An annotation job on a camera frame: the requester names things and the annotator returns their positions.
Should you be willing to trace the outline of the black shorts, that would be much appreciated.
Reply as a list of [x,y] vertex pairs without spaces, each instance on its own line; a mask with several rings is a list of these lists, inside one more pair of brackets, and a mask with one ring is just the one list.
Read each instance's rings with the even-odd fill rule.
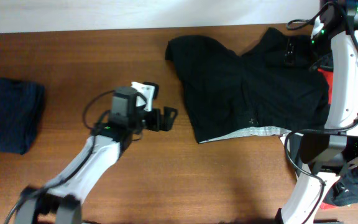
[[[287,66],[288,39],[295,64]],[[329,86],[311,69],[306,35],[269,28],[260,42],[237,55],[217,40],[184,35],[170,40],[165,58],[183,85],[184,104],[198,143],[321,129],[329,113]]]

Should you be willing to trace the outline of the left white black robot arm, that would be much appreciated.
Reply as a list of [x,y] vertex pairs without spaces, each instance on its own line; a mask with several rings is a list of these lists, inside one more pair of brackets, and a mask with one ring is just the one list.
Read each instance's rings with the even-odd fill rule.
[[82,205],[101,176],[113,166],[143,130],[170,131],[178,115],[175,108],[153,108],[158,96],[154,83],[132,83],[93,98],[82,117],[100,98],[110,95],[111,108],[89,126],[81,152],[41,188],[26,187],[5,222],[38,223],[39,215],[55,214],[55,223],[83,223]]

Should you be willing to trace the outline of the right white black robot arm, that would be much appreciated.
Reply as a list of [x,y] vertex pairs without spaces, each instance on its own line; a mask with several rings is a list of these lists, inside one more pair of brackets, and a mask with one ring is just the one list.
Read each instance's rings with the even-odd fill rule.
[[331,107],[322,130],[300,129],[299,176],[276,223],[313,223],[330,188],[358,166],[358,1],[321,1],[311,46],[333,56]]

